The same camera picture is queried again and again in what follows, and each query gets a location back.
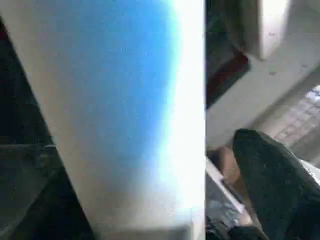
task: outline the white surface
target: white surface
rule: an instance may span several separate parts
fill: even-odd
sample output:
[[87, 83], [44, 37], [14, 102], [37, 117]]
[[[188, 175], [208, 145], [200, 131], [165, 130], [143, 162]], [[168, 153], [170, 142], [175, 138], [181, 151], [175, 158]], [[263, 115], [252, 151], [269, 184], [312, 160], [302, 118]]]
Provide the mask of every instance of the white surface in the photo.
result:
[[289, 19], [283, 44], [267, 61], [249, 57], [251, 71], [207, 111], [206, 143], [209, 148], [226, 144], [236, 129], [249, 126], [318, 66], [319, 24], [317, 12], [302, 8]]
[[217, 188], [221, 191], [217, 194], [223, 195], [223, 197], [234, 207], [234, 209], [236, 209], [239, 213], [242, 213], [245, 209], [244, 205], [238, 202], [238, 200], [222, 184], [221, 181], [224, 177], [208, 158], [206, 158], [205, 170], [212, 181], [216, 184]]

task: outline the red object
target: red object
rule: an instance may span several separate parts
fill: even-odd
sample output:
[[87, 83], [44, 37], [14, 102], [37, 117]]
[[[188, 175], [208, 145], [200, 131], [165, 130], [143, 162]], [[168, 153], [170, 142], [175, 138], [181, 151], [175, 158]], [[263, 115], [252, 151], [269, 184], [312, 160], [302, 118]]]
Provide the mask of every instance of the red object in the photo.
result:
[[249, 69], [249, 59], [238, 52], [237, 56], [222, 65], [219, 71], [207, 82], [207, 108], [224, 94]]

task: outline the white wall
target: white wall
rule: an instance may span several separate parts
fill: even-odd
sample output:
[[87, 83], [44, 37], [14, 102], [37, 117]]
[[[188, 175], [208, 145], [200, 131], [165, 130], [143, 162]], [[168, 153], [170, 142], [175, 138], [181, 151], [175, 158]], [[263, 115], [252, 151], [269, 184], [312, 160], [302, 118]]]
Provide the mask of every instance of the white wall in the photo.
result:
[[206, 116], [209, 148], [224, 145], [236, 129], [249, 126], [320, 63], [320, 16], [302, 8], [289, 20], [282, 46], [265, 62], [250, 58], [251, 71]]

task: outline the metal grate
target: metal grate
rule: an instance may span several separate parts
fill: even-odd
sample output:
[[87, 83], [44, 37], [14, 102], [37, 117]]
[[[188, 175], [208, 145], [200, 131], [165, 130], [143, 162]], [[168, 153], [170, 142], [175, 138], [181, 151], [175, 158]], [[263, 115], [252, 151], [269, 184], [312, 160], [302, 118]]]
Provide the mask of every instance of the metal grate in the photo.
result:
[[283, 116], [286, 124], [274, 139], [292, 146], [320, 125], [320, 85], [307, 92], [303, 99]]

